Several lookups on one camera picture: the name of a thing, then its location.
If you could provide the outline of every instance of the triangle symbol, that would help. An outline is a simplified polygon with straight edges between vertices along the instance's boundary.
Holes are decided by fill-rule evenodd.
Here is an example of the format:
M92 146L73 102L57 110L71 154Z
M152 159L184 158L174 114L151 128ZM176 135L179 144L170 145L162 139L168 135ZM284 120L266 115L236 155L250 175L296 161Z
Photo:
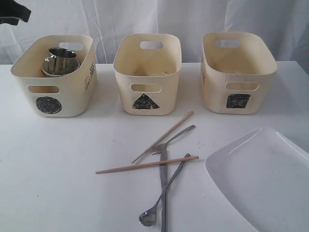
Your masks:
M160 106L158 106L153 100L151 100L150 97L148 97L146 94L142 94L133 104L133 109L159 109Z

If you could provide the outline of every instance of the black object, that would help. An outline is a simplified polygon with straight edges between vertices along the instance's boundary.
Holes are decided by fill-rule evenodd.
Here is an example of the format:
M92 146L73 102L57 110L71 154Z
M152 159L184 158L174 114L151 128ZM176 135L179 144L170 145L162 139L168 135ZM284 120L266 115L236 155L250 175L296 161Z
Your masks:
M28 22L31 10L14 0L0 0L0 24L7 23L16 26L19 20Z
M227 108L244 109L249 101L250 94L230 94L227 97Z
M61 103L51 97L40 97L36 100L36 104L41 112L49 115L59 113L62 110Z
M150 99L146 94L142 94L133 104L133 109L159 109L160 106L158 106L153 100Z

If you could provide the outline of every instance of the tabletop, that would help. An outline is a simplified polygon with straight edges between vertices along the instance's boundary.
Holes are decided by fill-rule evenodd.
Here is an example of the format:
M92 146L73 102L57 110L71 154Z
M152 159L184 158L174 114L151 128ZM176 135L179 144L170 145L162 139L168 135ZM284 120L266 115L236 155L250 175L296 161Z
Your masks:
M309 152L309 77L294 61L279 69L260 109L252 115L216 114L205 108L200 64L182 64L175 110L135 116L122 109L112 64L97 64L98 82L87 110L71 118L37 116L11 65L0 65L0 231L160 231L139 215L160 195L159 168L95 174L127 166L189 111L172 135L193 131L169 146L169 159L197 155L171 185L170 232L254 232L205 169L214 151L260 127L272 127ZM142 162L158 161L146 156ZM169 165L169 176L178 164Z

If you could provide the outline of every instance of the wooden chopstick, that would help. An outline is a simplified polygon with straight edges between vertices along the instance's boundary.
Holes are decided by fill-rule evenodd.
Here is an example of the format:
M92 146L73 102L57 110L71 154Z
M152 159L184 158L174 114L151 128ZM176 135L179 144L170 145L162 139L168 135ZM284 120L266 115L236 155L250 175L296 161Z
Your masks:
M196 160L196 159L199 159L199 157L198 156L190 156L190 157L187 157L187 158L168 159L168 160L158 161L158 162L142 163L142 164L130 165L130 166L126 166L126 167L106 169L106 170L102 170L102 171L97 171L96 174L128 171L128 170L133 170L133 169L138 169L138 168L146 168L146 167L157 166L157 165L160 165L160 164L175 163L175 162L181 162L181 161L190 161L190 160Z
M182 120L180 120L178 123L176 123L171 129L169 129L165 134L163 134L160 138L157 139L149 148L147 148L143 153L141 153L135 160L132 161L132 163L135 163L137 160L139 160L142 156L147 154L147 152L153 148L154 146L158 145L161 141L163 141L166 137L168 137L174 130L176 130L183 122L185 122L189 117L193 115L193 111L190 111Z

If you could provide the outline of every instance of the bin handle hole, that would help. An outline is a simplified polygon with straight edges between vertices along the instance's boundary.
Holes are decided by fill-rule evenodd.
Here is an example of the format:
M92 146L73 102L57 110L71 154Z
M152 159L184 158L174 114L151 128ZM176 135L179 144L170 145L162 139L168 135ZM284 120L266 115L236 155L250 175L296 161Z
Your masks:
M28 86L27 89L31 93L59 93L57 86Z
M221 48L236 48L240 46L238 40L217 40L216 46Z
M159 93L162 90L160 85L156 84L131 84L131 90L142 93Z
M83 49L83 44L81 43L59 43L59 47L73 50L73 51L81 51Z
M225 85L228 90L255 91L259 88L256 82L228 82Z
M163 43L160 41L142 41L140 43L141 49L162 49Z

